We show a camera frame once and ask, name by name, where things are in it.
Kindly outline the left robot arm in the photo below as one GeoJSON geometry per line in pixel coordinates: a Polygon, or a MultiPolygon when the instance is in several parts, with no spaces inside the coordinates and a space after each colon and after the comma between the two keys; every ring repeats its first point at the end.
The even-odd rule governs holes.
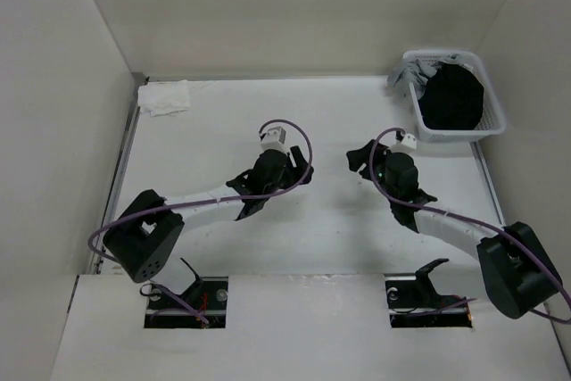
{"type": "Polygon", "coordinates": [[[177,251],[183,233],[251,217],[269,199],[310,183],[312,173],[298,146],[288,152],[267,148],[250,169],[208,192],[167,198],[145,190],[105,233],[103,244],[134,283],[166,287],[178,307],[191,308],[201,288],[177,251]]]}

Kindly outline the black tank top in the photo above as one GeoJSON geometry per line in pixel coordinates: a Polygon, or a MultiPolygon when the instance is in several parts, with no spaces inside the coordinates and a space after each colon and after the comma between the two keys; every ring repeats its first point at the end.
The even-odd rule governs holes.
{"type": "Polygon", "coordinates": [[[484,86],[461,65],[442,63],[418,103],[427,128],[472,130],[483,115],[484,86]]]}

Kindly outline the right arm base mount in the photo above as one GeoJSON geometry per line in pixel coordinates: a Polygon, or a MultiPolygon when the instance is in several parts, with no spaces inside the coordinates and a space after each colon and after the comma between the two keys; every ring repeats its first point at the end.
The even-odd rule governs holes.
{"type": "Polygon", "coordinates": [[[448,259],[439,258],[413,273],[385,276],[385,294],[391,328],[471,328],[470,300],[439,294],[430,274],[448,259]]]}

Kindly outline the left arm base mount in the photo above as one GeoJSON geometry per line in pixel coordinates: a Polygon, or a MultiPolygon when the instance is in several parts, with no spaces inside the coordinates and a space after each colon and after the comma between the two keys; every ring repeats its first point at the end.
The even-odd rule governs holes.
{"type": "Polygon", "coordinates": [[[181,294],[150,283],[139,288],[147,299],[146,329],[223,329],[227,322],[228,277],[203,277],[184,258],[178,260],[188,284],[181,294]]]}

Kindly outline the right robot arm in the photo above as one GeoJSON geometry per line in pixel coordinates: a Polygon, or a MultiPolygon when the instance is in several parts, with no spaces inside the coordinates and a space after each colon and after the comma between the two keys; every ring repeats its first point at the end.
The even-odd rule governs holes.
{"type": "Polygon", "coordinates": [[[393,145],[376,140],[347,152],[351,171],[371,181],[403,227],[437,238],[474,258],[488,300],[504,316],[519,319],[555,294],[570,298],[533,229],[523,222],[499,227],[443,208],[421,189],[411,153],[417,141],[398,133],[393,145]]]}

